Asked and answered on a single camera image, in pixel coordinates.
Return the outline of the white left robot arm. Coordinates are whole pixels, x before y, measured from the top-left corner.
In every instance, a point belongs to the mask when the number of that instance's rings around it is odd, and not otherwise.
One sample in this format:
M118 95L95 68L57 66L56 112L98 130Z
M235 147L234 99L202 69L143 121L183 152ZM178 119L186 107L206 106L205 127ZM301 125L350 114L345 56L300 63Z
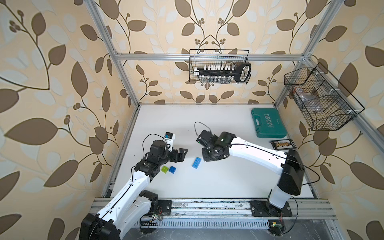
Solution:
M148 153L132 168L131 178L117 195L95 215L82 221L81 240L121 240L145 215L158 210L158 195L146 188L168 162L185 160L188 150L173 148L173 140L153 141Z

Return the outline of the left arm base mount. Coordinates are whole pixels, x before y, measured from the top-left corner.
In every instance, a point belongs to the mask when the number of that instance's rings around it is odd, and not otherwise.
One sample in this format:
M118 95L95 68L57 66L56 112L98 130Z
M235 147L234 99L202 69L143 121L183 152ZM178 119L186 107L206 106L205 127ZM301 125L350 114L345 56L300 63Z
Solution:
M172 200L154 200L150 201L150 209L146 211L146 215L170 216L172 211Z

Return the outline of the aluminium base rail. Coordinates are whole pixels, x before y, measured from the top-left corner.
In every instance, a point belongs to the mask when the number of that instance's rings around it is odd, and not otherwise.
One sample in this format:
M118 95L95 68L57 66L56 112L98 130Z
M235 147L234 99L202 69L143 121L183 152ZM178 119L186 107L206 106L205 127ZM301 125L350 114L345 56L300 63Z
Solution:
M292 217L253 217L252 199L165 199L172 200L170 216L141 217L132 228L142 229L269 229L284 231L299 220L336 220L331 204L318 199L290 199Z

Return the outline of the dark blue small lego brick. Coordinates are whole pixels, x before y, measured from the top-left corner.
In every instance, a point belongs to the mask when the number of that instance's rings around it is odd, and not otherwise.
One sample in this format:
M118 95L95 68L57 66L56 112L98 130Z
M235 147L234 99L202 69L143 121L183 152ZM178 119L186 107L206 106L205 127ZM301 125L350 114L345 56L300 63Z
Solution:
M170 172L170 173L174 174L175 171L176 171L176 168L175 168L175 167L171 166L171 167L169 168L169 172Z

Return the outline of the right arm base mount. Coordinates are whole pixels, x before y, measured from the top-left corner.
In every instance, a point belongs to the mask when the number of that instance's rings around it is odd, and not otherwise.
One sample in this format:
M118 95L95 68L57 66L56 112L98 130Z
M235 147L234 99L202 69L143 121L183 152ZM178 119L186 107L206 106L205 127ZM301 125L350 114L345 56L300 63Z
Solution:
M270 204L269 200L251 200L251 213L253 217L292 217L288 202L285 203L282 209Z

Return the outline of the black socket tool set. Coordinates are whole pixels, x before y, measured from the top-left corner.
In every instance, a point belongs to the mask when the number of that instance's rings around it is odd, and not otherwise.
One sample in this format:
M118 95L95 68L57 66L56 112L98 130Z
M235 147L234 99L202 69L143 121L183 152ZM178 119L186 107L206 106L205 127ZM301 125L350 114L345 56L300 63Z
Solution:
M193 67L192 77L202 83L247 84L252 76L250 63L231 63L224 65L204 65Z

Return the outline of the black battery charging board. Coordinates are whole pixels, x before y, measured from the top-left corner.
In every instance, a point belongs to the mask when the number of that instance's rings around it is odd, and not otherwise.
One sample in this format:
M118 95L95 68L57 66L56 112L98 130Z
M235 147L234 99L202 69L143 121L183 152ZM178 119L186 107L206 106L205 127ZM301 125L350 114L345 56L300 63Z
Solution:
M277 151L296 149L296 145L292 139L274 140L270 141L270 143L273 149Z

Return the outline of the light blue long lego brick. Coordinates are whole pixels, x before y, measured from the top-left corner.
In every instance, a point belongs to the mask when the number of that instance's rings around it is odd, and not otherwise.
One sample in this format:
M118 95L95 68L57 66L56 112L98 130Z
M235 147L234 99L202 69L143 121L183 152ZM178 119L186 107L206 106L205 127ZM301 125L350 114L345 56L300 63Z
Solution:
M200 165L200 163L201 163L201 161L202 161L201 158L196 157L196 159L194 160L194 162L193 162L193 164L192 164L192 167L193 167L194 169L198 169L198 168L199 168L199 165Z

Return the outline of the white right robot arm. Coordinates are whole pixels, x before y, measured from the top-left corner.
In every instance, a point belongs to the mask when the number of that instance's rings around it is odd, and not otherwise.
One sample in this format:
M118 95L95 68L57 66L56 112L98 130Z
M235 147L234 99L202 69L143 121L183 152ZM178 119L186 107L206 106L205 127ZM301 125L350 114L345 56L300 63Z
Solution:
M198 135L196 142L203 146L202 154L205 162L238 157L277 174L280 178L268 197L269 205L277 209L282 209L290 197L301 194L305 166L299 153L294 149L289 149L287 152L271 150L228 132L216 136L206 130Z

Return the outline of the green plastic tool case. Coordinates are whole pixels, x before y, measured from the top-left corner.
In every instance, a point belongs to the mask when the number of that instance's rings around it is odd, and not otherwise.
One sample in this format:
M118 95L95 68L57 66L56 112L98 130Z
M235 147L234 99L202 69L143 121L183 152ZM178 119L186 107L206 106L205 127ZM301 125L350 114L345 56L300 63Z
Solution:
M287 130L277 109L253 108L251 116L258 138L283 139L287 136Z

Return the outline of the plastic bag in basket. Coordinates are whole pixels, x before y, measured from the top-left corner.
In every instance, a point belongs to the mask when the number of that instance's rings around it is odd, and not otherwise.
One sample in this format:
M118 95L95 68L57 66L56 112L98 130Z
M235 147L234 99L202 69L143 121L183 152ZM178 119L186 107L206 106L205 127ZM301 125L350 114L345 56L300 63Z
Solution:
M295 87L293 97L302 112L322 112L324 110L320 98L305 92L302 88Z

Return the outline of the lime green small lego brick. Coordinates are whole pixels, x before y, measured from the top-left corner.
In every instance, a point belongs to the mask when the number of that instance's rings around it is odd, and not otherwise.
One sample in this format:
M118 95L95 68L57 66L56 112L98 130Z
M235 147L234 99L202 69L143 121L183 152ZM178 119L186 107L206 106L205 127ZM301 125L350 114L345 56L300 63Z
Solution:
M161 172L163 172L164 174L166 174L168 171L169 171L169 168L166 167L166 166L163 166L163 167L161 168Z

